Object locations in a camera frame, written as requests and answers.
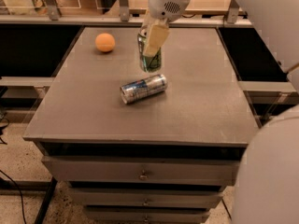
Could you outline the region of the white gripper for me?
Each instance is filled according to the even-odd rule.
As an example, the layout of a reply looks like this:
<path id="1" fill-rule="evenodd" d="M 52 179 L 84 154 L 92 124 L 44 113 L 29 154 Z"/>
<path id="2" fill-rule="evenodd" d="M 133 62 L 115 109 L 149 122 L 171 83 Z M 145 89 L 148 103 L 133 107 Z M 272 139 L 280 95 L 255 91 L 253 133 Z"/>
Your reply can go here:
<path id="1" fill-rule="evenodd" d="M 169 27 L 152 24 L 154 19 L 178 20 L 191 0 L 148 0 L 149 11 L 146 12 L 139 33 L 146 37 L 143 55 L 154 57 L 169 36 Z"/>

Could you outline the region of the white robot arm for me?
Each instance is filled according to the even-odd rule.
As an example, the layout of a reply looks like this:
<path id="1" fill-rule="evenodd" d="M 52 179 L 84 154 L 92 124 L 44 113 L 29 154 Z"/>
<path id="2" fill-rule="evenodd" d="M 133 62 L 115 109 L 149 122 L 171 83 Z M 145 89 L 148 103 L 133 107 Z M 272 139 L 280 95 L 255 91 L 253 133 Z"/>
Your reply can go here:
<path id="1" fill-rule="evenodd" d="M 299 0 L 235 0 L 256 36 L 276 60 L 281 75 L 299 90 Z M 148 0 L 148 41 L 153 56 L 164 44 L 169 23 L 189 0 Z M 263 127 L 241 159 L 235 183 L 232 224 L 299 224 L 299 105 L 278 115 L 274 102 L 261 112 Z"/>

